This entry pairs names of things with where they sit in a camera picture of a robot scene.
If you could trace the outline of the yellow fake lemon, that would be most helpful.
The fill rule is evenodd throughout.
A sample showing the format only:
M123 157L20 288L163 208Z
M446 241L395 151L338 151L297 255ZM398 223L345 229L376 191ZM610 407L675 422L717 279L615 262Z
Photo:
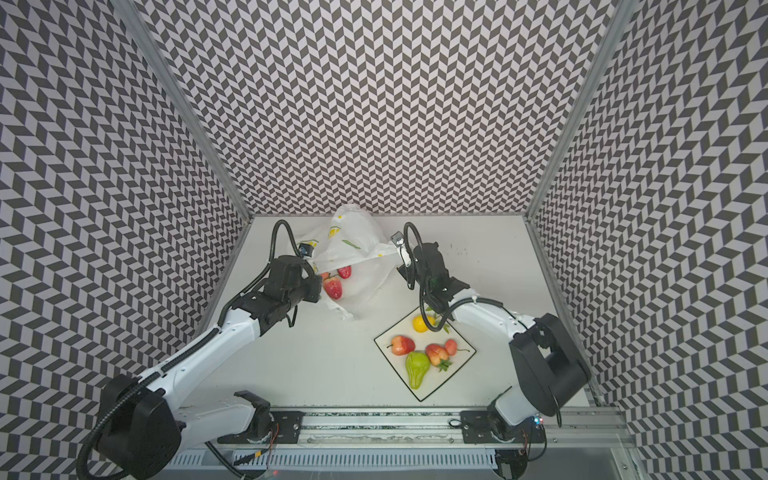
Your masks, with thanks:
M437 332L437 327L445 333L450 333L450 326L441 316L435 316L428 313L426 316L415 315L411 321L412 328L417 333Z

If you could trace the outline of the small pink fake peach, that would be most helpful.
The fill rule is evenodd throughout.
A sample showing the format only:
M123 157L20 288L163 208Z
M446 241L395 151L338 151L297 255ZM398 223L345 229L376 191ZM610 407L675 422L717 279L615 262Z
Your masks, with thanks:
M443 345L443 349L446 358L452 358L460 352L468 352L468 349L460 348L454 339L447 340Z

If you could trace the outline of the red-yellow fake strawberry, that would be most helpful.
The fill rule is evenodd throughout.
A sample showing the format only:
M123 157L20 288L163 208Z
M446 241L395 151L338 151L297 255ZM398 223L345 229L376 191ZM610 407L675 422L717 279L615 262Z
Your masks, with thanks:
M427 355L431 365L437 368L439 371L447 371L452 365L451 356L441 345L427 345L425 348L425 354Z

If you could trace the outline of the large red fake apple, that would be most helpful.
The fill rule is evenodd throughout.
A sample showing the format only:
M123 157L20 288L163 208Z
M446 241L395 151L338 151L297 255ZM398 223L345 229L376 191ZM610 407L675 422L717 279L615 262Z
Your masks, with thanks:
M392 338L391 343L388 345L388 349L395 356L405 356L413 352L416 349L416 345L411 338L397 335Z

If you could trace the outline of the white lemon-print plastic bag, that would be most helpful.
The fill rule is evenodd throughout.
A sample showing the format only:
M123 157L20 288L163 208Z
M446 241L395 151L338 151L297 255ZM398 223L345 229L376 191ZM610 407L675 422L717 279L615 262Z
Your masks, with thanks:
M318 274L340 277L337 270L351 266L352 274L342 279L343 296L332 300L321 294L321 303L345 319L362 319L368 302L401 264L391 240L375 219L362 207L346 204L315 229L296 237L296 246L304 240L316 240L318 247L307 258Z

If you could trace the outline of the green fake pear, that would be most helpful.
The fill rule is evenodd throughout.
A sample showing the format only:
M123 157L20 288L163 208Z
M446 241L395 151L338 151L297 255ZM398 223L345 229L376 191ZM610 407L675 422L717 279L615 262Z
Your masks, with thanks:
M413 351L407 355L405 368L408 385L412 390L417 390L421 387L423 379L431 367L432 365L424 352Z

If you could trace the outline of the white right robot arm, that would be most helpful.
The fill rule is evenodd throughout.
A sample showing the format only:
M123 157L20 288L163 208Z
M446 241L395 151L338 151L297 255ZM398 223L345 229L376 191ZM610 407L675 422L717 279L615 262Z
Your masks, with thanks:
M516 441L541 415L562 420L562 408L591 380L585 356L564 322L553 314L531 317L514 313L503 302L483 297L450 275L436 243L400 249L398 271L416 288L427 328L441 332L450 321L469 325L507 344L517 383L497 395L487 408L488 429L501 442Z

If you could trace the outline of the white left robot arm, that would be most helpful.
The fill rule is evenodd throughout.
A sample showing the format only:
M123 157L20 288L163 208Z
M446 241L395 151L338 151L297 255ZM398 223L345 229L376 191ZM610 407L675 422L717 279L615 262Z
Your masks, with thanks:
M113 478L147 479L178 451L199 444L237 474L235 465L213 444L219 437L236 435L274 444L280 425L270 403L253 392L240 390L229 401L189 412L183 404L235 353L281 321L293 326L300 303L319 301L323 279L309 262L313 245L292 241L291 253L284 255L274 249L279 231L289 227L285 220L274 224L265 268L225 304L201 336L140 375L118 375L104 387L98 419L75 460L78 478L93 478L89 469L93 451L118 466Z

